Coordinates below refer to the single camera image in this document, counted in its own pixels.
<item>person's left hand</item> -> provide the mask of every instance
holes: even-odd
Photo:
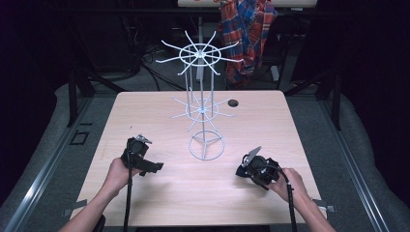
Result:
[[[139,169],[132,169],[132,175],[140,173]],[[102,185],[101,191],[106,191],[112,197],[118,195],[120,190],[128,183],[129,169],[124,165],[120,158],[116,158],[109,165],[108,174]]]

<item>gray carpet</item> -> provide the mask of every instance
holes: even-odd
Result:
[[[158,56],[163,58],[167,54],[158,54]],[[182,69],[180,64],[172,64],[165,68],[163,65],[153,63],[150,67],[178,84],[185,85],[184,77],[176,75]],[[152,76],[143,69],[135,77],[116,83],[132,91],[158,91]],[[159,81],[159,85],[161,91],[172,90],[163,81]],[[41,172],[47,159],[55,153],[59,141],[65,134],[70,137],[65,140],[66,146],[61,150],[61,159],[58,160],[52,178],[46,184],[34,210],[29,212],[26,220],[23,221],[21,230],[56,231],[69,219],[69,217],[62,217],[62,213],[76,201],[115,100],[115,93],[111,90],[97,82],[94,86],[98,94],[91,100],[83,99],[79,95],[80,101],[89,106],[80,115],[77,126],[72,129],[65,127],[69,116],[67,86],[63,86],[56,92],[58,105],[44,138],[19,183],[0,209],[0,230],[6,229],[26,192]],[[216,90],[224,89],[223,76],[216,78],[215,86]],[[263,81],[259,84],[257,81],[252,83],[252,88],[259,87],[272,88]],[[323,110],[327,104],[316,101],[309,92],[299,97],[289,97],[287,100],[321,196],[329,204],[337,206],[336,213],[329,213],[330,223],[337,231],[374,231],[361,196],[347,170],[343,151],[332,125],[328,122],[327,112]],[[374,167],[366,131],[348,99],[342,98],[340,110],[342,136],[374,195],[381,215],[391,231],[405,231],[410,228],[409,209],[388,190],[383,178]],[[80,135],[72,141],[76,132]],[[85,133],[88,133],[88,137],[83,145],[70,145],[70,143],[81,142],[81,136]],[[303,224],[298,225],[298,228],[300,231],[308,231]],[[122,230],[120,227],[106,228],[106,231],[120,230]],[[291,227],[288,224],[272,225],[271,230],[291,231]]]

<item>black curtain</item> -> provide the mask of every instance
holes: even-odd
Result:
[[[0,5],[0,203],[31,159],[56,104],[55,90],[67,83],[63,41],[33,1]]]
[[[343,74],[387,185],[410,206],[410,5],[388,2]]]
[[[366,128],[375,165],[391,191],[410,206],[410,3],[321,0],[317,8],[359,14],[314,19],[292,79],[344,68],[341,91]],[[321,85],[332,85],[331,77]]]

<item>rotating display rack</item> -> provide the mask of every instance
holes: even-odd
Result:
[[[215,74],[220,75],[220,73],[215,70],[215,64],[220,60],[228,62],[242,62],[243,60],[226,59],[221,56],[222,50],[234,47],[238,43],[223,48],[217,48],[211,45],[211,41],[214,39],[216,32],[214,32],[214,35],[207,43],[194,43],[188,35],[187,31],[185,32],[185,34],[190,41],[190,44],[186,45],[185,47],[178,47],[162,41],[163,44],[178,49],[178,56],[162,61],[157,60],[156,62],[166,63],[179,59],[184,63],[184,69],[179,72],[178,75],[185,75],[187,101],[183,102],[173,97],[172,99],[184,105],[186,107],[186,112],[180,115],[173,116],[172,118],[188,116],[188,118],[192,120],[192,124],[190,125],[188,131],[190,131],[196,123],[200,123],[202,130],[196,132],[190,139],[190,153],[200,160],[214,160],[222,155],[225,148],[225,142],[223,140],[223,137],[218,133],[218,130],[212,121],[218,115],[233,117],[233,115],[221,113],[219,108],[220,104],[228,102],[230,99],[220,102],[214,102],[214,76]],[[196,96],[192,90],[192,67],[197,67],[199,76],[198,80],[200,85],[200,97]],[[211,70],[211,90],[209,96],[207,96],[206,98],[204,97],[203,89],[204,67],[208,67]],[[206,123],[209,123],[212,128],[206,129]],[[219,146],[217,150],[213,150],[217,151],[214,154],[208,154],[209,147],[211,145]]]

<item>human hand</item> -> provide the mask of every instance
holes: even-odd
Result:
[[[139,169],[132,169],[132,175],[140,173]],[[115,197],[120,190],[128,183],[129,169],[124,165],[120,158],[116,158],[109,165],[108,174],[100,191],[106,192]]]
[[[304,184],[304,180],[302,179],[302,176],[293,168],[282,168],[282,171],[286,175],[293,188],[293,201],[295,208],[298,208],[298,206],[300,204],[303,204],[304,201],[310,200],[307,188]],[[269,184],[267,187],[276,192],[283,200],[289,200],[287,193],[287,184],[281,173],[279,173],[278,181]]]

